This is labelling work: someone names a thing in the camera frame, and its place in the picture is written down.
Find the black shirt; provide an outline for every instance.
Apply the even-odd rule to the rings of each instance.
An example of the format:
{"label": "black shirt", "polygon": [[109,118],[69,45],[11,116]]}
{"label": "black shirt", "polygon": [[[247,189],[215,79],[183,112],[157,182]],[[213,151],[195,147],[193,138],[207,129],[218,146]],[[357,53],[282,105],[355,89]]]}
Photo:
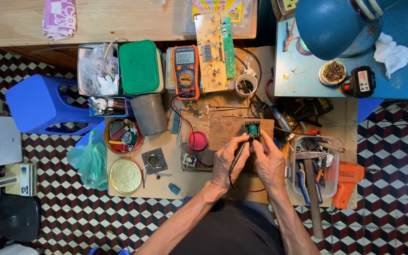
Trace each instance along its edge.
{"label": "black shirt", "polygon": [[170,255],[283,255],[280,231],[257,211],[220,200]]}

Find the blue table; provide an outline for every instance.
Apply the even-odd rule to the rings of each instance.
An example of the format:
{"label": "blue table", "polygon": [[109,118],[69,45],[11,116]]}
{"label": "blue table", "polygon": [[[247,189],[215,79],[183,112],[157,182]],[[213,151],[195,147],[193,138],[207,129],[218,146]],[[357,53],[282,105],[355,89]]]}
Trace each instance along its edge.
{"label": "blue table", "polygon": [[[286,20],[289,25],[293,19]],[[277,25],[276,55],[275,55],[275,96],[287,97],[344,97],[337,86],[326,86],[320,83],[318,73],[327,62],[316,56],[304,56],[297,52],[293,40],[287,52],[283,52],[284,41],[287,38],[286,21]],[[398,45],[408,47],[408,1],[397,4],[385,11],[383,30],[393,37]],[[295,27],[294,37],[300,36]],[[385,76],[385,64],[376,62],[373,58],[375,46],[372,49],[352,58],[336,59],[343,63],[348,73],[358,66],[367,65],[375,72],[377,88],[370,98],[408,99],[408,65],[394,72],[391,79]],[[283,79],[289,73],[289,79]]]}

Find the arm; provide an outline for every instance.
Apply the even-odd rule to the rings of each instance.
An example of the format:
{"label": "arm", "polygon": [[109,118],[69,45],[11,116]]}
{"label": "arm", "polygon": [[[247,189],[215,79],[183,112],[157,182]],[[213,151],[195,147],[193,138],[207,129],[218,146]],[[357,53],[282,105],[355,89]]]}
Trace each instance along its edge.
{"label": "arm", "polygon": [[253,141],[253,150],[256,154],[256,169],[270,196],[286,254],[319,255],[320,252],[305,227],[303,227],[302,221],[295,212],[286,193],[286,187],[284,186],[284,169],[286,166],[284,155],[264,131],[261,130],[261,134],[265,146],[256,140]]}
{"label": "arm", "polygon": [[[186,205],[163,223],[136,252],[137,255],[166,255],[179,243],[185,235],[210,211],[213,205],[229,189],[229,168],[234,159],[234,152],[240,142],[248,140],[249,136],[233,137],[225,147],[215,153],[212,179]],[[234,170],[232,180],[237,179],[245,165],[249,145],[245,144]]]}

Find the colorful book cover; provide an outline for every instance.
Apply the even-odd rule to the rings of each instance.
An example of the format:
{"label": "colorful book cover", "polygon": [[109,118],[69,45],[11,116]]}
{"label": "colorful book cover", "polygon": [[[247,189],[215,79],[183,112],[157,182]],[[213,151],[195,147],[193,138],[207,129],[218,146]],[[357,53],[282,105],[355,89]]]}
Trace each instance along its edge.
{"label": "colorful book cover", "polygon": [[239,23],[242,20],[242,0],[193,0],[191,7],[191,21],[201,14],[221,12],[221,17],[231,18],[231,23]]}

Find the tissue paper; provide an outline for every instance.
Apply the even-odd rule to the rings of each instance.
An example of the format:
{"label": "tissue paper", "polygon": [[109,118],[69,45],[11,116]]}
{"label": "tissue paper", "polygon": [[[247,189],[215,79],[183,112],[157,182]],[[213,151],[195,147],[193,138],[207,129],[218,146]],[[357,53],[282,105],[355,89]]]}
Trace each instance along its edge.
{"label": "tissue paper", "polygon": [[376,51],[374,59],[377,62],[385,63],[387,78],[391,78],[391,74],[403,68],[408,63],[408,48],[402,45],[397,45],[393,38],[387,34],[380,33],[379,38],[375,43]]}

